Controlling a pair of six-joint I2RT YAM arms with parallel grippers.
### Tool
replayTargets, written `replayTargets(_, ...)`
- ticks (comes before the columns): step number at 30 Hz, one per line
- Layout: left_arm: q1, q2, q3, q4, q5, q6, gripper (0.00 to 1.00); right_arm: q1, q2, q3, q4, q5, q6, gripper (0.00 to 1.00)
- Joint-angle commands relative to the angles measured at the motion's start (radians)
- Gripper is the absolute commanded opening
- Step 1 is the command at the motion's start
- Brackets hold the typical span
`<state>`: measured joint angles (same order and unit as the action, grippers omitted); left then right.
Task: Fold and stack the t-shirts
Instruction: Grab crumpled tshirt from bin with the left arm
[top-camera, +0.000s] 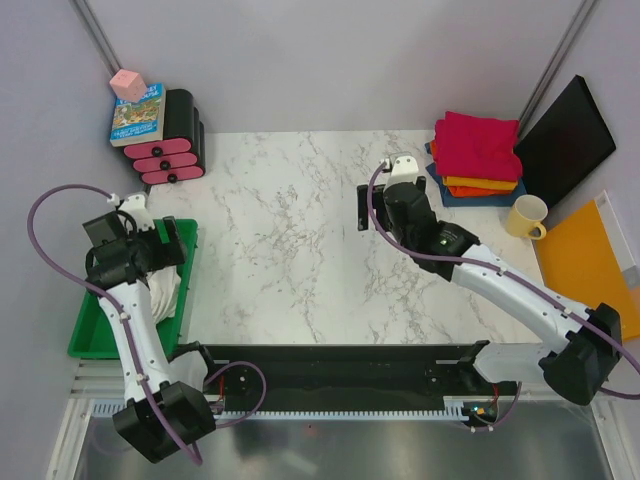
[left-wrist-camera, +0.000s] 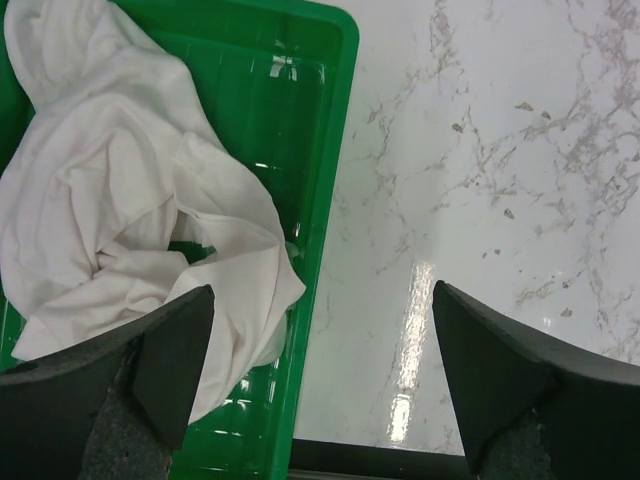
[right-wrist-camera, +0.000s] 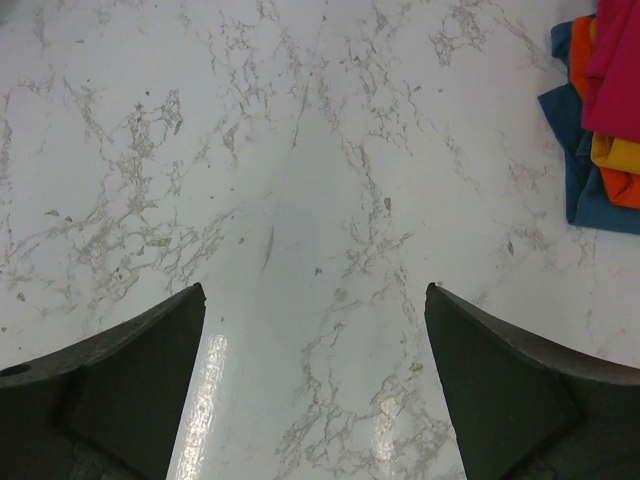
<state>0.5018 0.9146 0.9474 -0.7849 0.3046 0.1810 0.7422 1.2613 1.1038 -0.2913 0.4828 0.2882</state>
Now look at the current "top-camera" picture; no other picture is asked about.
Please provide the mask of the white t shirt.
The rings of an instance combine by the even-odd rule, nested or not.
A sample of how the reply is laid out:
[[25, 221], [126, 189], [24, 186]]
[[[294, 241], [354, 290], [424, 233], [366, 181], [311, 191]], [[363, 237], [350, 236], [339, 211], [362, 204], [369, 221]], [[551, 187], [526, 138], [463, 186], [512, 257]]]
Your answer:
[[147, 275], [151, 311], [155, 324], [172, 318], [177, 310], [181, 277], [176, 266], [168, 266]]

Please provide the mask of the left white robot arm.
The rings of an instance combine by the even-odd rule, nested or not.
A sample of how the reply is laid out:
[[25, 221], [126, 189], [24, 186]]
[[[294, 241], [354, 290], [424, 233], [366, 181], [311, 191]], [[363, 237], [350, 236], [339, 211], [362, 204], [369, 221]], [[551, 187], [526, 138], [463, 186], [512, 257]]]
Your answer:
[[186, 260], [176, 223], [168, 217], [170, 242], [140, 232], [134, 217], [113, 211], [84, 223], [92, 247], [86, 281], [111, 327], [124, 376], [124, 408], [114, 414], [116, 432], [138, 453], [158, 463], [181, 451], [203, 460], [198, 440], [216, 428], [204, 393], [219, 382], [219, 369], [199, 344], [166, 354], [152, 315], [148, 273]]

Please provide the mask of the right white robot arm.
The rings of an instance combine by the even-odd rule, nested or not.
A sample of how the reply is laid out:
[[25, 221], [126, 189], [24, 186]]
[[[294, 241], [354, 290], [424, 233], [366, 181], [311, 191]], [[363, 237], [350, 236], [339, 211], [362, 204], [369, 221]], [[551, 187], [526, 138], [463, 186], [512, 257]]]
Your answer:
[[538, 337], [536, 343], [473, 343], [457, 371], [465, 391], [540, 383], [580, 406], [607, 391], [623, 356], [620, 314], [612, 306], [591, 308], [535, 283], [474, 234], [437, 219], [423, 176], [391, 187], [360, 185], [356, 198], [359, 230], [375, 227], [421, 270], [489, 300]]

